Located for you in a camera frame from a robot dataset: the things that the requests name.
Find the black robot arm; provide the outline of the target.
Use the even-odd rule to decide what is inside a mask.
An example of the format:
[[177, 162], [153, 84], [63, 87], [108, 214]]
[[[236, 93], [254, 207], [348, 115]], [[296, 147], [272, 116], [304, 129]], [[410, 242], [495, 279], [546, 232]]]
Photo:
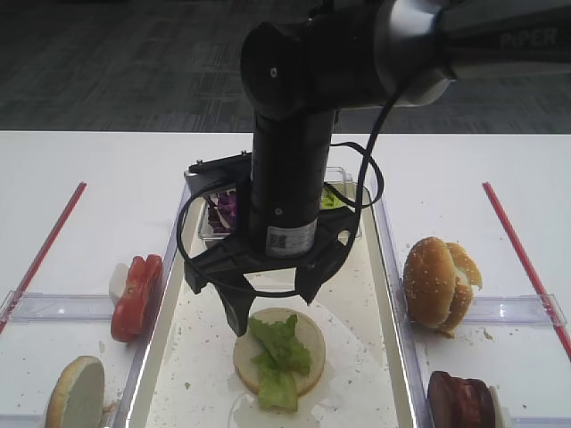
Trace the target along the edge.
[[252, 149], [195, 163], [193, 197], [236, 192], [234, 231], [185, 256], [194, 292], [212, 285], [229, 327], [246, 332], [261, 296], [250, 273], [291, 268], [306, 302], [343, 265], [363, 202], [323, 210], [320, 196], [335, 115], [377, 106], [371, 135], [396, 106], [423, 106], [454, 80], [565, 73], [567, 1], [375, 1], [321, 12], [295, 24], [265, 22], [245, 39], [240, 74], [254, 109]]

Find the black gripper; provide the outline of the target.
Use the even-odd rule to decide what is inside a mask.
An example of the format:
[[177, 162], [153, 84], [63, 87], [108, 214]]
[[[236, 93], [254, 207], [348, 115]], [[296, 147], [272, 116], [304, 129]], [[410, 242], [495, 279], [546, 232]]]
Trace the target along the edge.
[[[284, 299], [299, 296], [311, 303], [321, 285], [343, 266], [352, 249], [360, 214], [346, 207], [319, 213], [315, 242], [302, 256], [276, 259], [259, 254], [235, 232], [210, 249], [191, 257], [183, 252], [187, 282], [199, 293], [212, 284], [225, 310], [228, 325], [237, 337], [247, 331], [249, 312], [255, 298]], [[286, 292], [263, 292], [253, 288], [247, 274], [293, 268], [294, 286]]]

